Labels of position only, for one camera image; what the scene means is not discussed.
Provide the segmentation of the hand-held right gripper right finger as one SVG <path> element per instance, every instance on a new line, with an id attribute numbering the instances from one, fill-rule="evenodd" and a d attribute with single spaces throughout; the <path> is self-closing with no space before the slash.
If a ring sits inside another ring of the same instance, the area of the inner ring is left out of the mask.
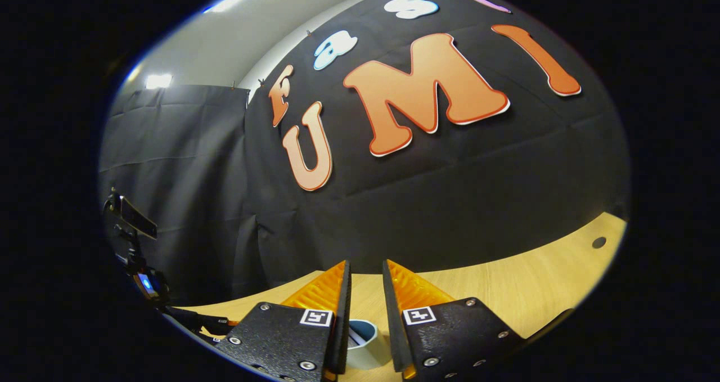
<path id="1" fill-rule="evenodd" d="M 404 381 L 479 381 L 527 343 L 479 298 L 453 298 L 391 260 L 382 272 L 391 356 Z"/>

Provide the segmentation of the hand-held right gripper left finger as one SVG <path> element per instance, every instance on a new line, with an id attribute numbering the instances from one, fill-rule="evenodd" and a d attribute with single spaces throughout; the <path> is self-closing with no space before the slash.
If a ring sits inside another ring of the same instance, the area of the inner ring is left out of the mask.
<path id="1" fill-rule="evenodd" d="M 257 303 L 216 348 L 272 380 L 335 381 L 347 363 L 350 292 L 344 260 L 281 303 Z"/>

